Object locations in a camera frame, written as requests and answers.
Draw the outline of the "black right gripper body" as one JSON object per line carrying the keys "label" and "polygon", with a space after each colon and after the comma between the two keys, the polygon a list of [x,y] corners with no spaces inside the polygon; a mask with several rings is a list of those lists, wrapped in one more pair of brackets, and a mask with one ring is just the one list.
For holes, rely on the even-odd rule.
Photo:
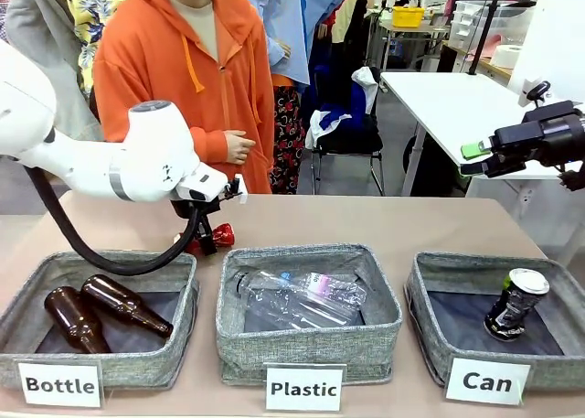
{"label": "black right gripper body", "polygon": [[563,167],[584,159],[584,113],[571,101],[538,107],[521,123],[495,130],[490,144],[488,177],[521,171],[529,161]]}

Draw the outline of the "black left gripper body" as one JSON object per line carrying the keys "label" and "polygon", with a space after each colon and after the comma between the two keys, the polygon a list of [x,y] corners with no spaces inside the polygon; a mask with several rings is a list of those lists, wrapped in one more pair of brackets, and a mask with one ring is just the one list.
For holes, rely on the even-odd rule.
{"label": "black left gripper body", "polygon": [[187,221],[182,235],[190,235],[192,239],[211,238],[212,228],[208,216],[218,211],[218,199],[211,201],[177,199],[171,204],[176,215]]}

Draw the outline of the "person's right hand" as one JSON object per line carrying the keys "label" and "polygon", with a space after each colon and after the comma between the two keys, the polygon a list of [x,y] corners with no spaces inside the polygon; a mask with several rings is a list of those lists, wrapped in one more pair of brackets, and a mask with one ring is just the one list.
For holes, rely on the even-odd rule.
{"label": "person's right hand", "polygon": [[240,130],[227,130],[224,135],[227,143],[227,162],[232,165],[243,165],[256,142]]}

